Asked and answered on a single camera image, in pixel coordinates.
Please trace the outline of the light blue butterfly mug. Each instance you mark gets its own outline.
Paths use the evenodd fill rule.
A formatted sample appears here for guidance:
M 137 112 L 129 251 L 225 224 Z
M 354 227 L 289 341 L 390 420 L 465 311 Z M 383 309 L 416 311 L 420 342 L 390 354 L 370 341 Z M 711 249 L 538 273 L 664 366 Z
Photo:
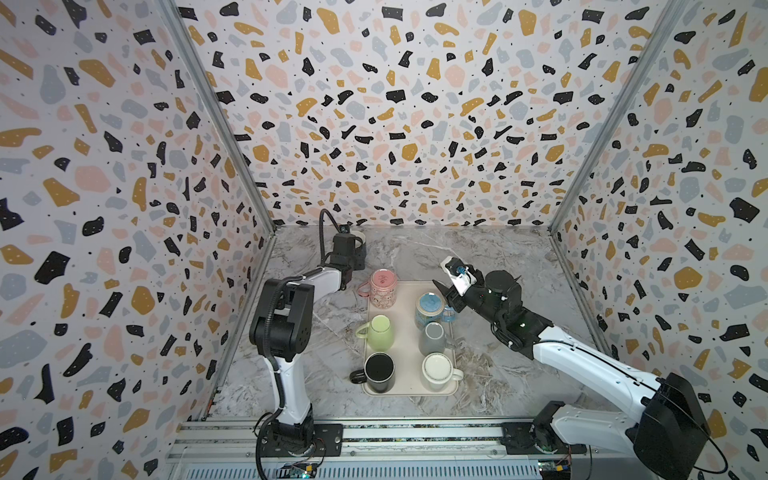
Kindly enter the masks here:
M 455 320 L 455 310 L 448 306 L 437 293 L 424 293 L 416 302 L 415 324 L 420 330 L 423 330 L 429 323 L 452 323 Z

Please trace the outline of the dark green mug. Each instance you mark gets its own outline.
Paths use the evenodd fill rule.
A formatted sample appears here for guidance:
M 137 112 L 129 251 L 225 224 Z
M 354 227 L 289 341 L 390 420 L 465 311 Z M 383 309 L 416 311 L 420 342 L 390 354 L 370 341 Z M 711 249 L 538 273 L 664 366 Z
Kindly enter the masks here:
M 366 249 L 366 236 L 362 231 L 352 230 L 351 235 L 354 237 L 355 251 L 363 251 Z

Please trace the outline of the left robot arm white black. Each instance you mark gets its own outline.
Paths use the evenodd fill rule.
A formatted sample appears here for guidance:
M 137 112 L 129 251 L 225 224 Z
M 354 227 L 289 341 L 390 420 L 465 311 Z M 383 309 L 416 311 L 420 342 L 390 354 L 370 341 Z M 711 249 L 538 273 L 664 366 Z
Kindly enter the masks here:
M 301 355 L 312 333 L 317 299 L 344 290 L 353 273 L 365 268 L 365 235 L 343 226 L 322 263 L 298 275 L 265 282 L 248 338 L 270 373 L 274 411 L 259 432 L 263 445 L 279 445 L 295 454 L 314 445 L 313 407 L 306 393 Z

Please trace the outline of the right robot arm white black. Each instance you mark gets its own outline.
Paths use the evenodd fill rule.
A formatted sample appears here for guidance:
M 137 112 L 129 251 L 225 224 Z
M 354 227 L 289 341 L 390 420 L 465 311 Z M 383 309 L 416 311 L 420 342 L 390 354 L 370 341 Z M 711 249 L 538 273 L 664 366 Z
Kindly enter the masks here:
M 521 438 L 545 453 L 571 445 L 634 456 L 662 479 L 686 479 L 711 438 L 688 380 L 641 371 L 577 340 L 548 318 L 526 308 L 522 287 L 510 273 L 483 274 L 456 257 L 442 270 L 451 283 L 435 285 L 456 312 L 469 308 L 490 324 L 509 350 L 548 365 L 608 400 L 614 412 L 550 401 Z

